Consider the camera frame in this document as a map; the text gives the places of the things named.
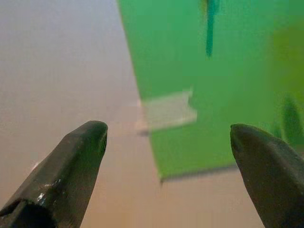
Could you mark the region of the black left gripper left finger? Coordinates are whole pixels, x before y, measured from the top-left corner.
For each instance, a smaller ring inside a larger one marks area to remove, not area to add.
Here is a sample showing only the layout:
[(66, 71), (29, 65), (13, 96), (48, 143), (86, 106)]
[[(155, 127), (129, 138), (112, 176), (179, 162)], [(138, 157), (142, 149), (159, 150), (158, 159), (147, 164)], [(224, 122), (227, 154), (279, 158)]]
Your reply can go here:
[(0, 228), (80, 228), (106, 150), (108, 126), (68, 133), (0, 209)]

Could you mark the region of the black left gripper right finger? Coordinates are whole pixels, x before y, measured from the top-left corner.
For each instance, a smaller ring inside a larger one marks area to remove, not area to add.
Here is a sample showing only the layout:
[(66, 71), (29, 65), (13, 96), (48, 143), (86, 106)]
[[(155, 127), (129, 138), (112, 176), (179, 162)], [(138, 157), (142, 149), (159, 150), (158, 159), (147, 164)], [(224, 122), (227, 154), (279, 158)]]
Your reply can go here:
[(247, 124), (230, 127), (232, 154), (265, 228), (304, 228), (304, 159), (289, 144)]

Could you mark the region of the clear tape strip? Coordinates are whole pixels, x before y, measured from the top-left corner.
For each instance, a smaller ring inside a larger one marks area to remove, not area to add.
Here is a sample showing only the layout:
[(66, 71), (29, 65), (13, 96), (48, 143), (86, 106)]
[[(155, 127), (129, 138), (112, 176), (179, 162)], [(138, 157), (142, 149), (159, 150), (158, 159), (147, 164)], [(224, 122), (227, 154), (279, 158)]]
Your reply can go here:
[(135, 122), (136, 130), (148, 133), (196, 122), (198, 111), (190, 105), (192, 96), (190, 89), (140, 101), (142, 117)]

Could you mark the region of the green table mat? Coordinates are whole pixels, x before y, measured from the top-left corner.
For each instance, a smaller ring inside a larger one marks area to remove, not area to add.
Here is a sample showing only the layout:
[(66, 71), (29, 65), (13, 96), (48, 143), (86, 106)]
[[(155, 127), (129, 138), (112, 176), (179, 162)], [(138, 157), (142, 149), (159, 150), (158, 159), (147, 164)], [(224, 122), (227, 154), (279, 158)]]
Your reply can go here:
[(304, 0), (117, 3), (140, 101), (191, 89), (198, 111), (146, 133), (160, 181), (233, 167), (232, 124), (304, 147)]

